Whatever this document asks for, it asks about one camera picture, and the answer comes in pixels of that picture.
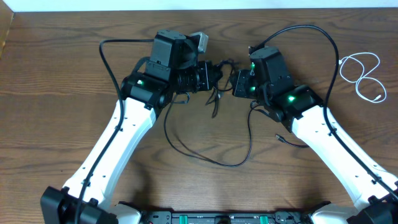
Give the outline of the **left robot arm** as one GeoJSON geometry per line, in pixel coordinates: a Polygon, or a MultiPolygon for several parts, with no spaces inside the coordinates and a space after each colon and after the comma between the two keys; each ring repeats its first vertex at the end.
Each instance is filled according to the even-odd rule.
{"type": "Polygon", "coordinates": [[[112,118],[80,168],[61,189],[48,187],[40,199],[45,223],[139,223],[141,212],[112,205],[117,182],[135,148],[176,94],[212,89],[220,68],[199,60],[208,36],[160,30],[152,51],[116,84],[112,118]]]}

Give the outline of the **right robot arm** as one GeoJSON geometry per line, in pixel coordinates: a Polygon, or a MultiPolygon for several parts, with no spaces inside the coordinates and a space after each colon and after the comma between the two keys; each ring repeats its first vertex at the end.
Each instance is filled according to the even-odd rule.
{"type": "Polygon", "coordinates": [[[397,177],[371,159],[344,131],[307,85],[295,85],[282,54],[263,47],[249,55],[251,68],[234,79],[233,95],[281,123],[332,171],[353,202],[323,202],[302,215],[303,223],[397,223],[397,177]]]}

